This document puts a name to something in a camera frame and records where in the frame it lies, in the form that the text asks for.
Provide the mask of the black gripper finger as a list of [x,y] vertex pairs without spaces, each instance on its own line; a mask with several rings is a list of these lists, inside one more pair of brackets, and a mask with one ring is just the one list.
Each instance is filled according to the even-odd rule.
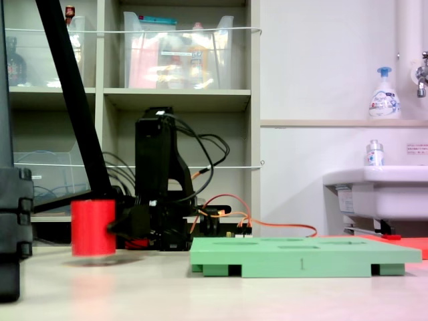
[[107,225],[107,232],[115,235],[132,234],[132,207],[120,209],[114,218]]

